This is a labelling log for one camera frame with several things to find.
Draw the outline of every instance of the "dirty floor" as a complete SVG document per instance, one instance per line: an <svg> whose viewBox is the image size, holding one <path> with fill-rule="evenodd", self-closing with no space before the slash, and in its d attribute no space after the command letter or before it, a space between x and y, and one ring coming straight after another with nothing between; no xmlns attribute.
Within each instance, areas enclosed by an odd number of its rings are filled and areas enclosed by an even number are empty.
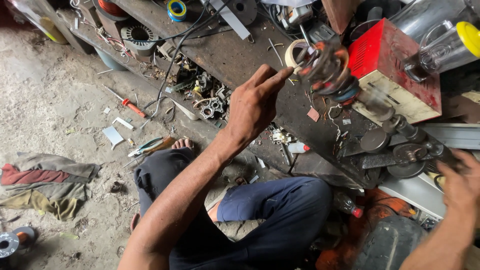
<svg viewBox="0 0 480 270"><path fill-rule="evenodd" d="M14 261L22 270L57 269L115 269L130 236L130 222L139 206L129 206L138 200L132 171L135 165L122 169L132 149L128 142L111 150L102 129L111 125L124 138L136 143L156 136L170 134L175 139L188 136L197 151L204 149L216 131L201 120L191 121L179 109L170 122L152 121L140 130L144 120L129 109L119 106L118 100L102 84L115 89L122 97L140 106L154 99L155 89L128 71L112 71L97 75L108 68L97 55L81 55L71 46L51 41L37 42L39 35L30 30L0 27L0 163L15 160L16 153L49 153L68 157L77 162L102 164L97 178L88 184L92 196L72 221L61 222L47 213L33 209L0 209L0 218L15 222L2 223L2 231L31 225L39 234L36 244ZM103 111L111 108L110 113ZM171 107L164 99L162 113ZM131 118L133 131L119 123L116 117ZM170 133L175 125L175 132ZM65 131L75 132L66 135ZM247 180L258 174L259 181L273 179L268 169L261 169L247 151L227 166L207 197L210 203L236 176ZM124 191L109 192L114 181L123 184ZM257 221L228 222L219 228L233 239L241 239ZM78 240L60 237L72 233Z"/></svg>

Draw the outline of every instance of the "red cloth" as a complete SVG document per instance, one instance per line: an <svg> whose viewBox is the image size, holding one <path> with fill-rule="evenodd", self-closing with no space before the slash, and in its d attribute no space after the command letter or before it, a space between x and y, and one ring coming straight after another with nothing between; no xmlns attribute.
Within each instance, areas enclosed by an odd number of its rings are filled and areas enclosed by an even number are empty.
<svg viewBox="0 0 480 270"><path fill-rule="evenodd" d="M5 164L1 169L3 174L1 176L1 184L31 184L37 182L57 182L61 183L69 173L62 171L48 171L48 170L31 170L19 172L11 164Z"/></svg>

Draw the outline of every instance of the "navy blue pants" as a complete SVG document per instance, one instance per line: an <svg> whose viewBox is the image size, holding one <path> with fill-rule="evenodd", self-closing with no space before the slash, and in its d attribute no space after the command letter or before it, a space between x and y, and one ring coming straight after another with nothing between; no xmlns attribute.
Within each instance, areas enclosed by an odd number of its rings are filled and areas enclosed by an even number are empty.
<svg viewBox="0 0 480 270"><path fill-rule="evenodd" d="M140 214L194 159L183 147L157 151L134 172ZM218 206L219 221L266 221L230 241L202 207L170 253L170 269L294 269L330 210L332 193L317 178L293 177L233 187Z"/></svg>

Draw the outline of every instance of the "yellow lid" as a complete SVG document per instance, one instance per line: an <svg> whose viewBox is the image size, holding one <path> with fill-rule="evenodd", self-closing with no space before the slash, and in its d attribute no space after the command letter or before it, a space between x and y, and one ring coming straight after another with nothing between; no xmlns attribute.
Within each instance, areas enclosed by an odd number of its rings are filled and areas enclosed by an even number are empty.
<svg viewBox="0 0 480 270"><path fill-rule="evenodd" d="M476 57L480 58L480 31L468 22L459 22L456 24L456 31L463 44Z"/></svg>

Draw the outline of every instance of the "wooden workbench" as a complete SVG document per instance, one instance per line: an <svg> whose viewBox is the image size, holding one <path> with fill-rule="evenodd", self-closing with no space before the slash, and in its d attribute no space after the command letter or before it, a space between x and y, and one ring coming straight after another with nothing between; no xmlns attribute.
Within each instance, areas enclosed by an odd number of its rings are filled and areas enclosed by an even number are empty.
<svg viewBox="0 0 480 270"><path fill-rule="evenodd" d="M156 6L149 0L113 0L133 18L140 23L146 25L160 37L168 37L184 31L191 25L191 22L172 22L167 12ZM73 24L74 13L65 12L62 14L66 23L70 26ZM124 61L118 52L110 48L102 40L95 36L93 29L85 30L86 25L81 25L78 30L72 29L72 32L80 38L96 48L100 48L110 54L118 61ZM202 68L207 70L215 78L226 84L228 87L235 89L249 79L262 64L266 63L273 68L279 70L282 68L278 57L273 50L267 51L270 45L270 38L274 43L284 43L285 46L277 46L277 50L282 56L285 55L287 46L290 41L284 37L279 31L275 30L271 24L264 20L261 16L257 16L255 22L248 27L255 43L248 40L241 40L234 31L227 31L208 37L187 39L181 47L181 52L191 58ZM169 40L170 43L176 45L180 39L175 38ZM138 63L132 61L126 67L134 73L139 74ZM148 80L153 86L159 87L160 81ZM262 145L250 146L249 150L256 156L262 158L266 163L273 166L282 173L292 171L294 175L314 175L323 174L322 167L319 164L330 162L334 167L339 169L335 172L335 184L349 187L373 187L375 181L371 181L365 172L359 171L352 164L337 160L334 148L338 149L338 143L335 144L337 128L332 124L331 120L320 119L317 123L307 116L311 108L311 103L305 95L305 90L309 90L307 86L297 84L294 86L287 81L287 84L278 95L277 101L277 117L275 122L289 132L291 132L301 142L307 144L318 155L310 155L308 160L303 162L312 164L312 168L318 168L311 173L295 170L286 166L284 158L279 152L279 146L271 144L271 141L264 140ZM167 96L180 103L182 106L191 111L195 111L190 102L183 101L183 96L178 93L168 94ZM326 108L322 100L314 100L316 109L320 109L323 113ZM351 119L352 124L343 125L342 119ZM207 121L213 125L216 121ZM355 111L344 111L335 119L340 126L342 133L349 131L350 134L362 135L367 130L376 127L370 120L366 119Z"/></svg>

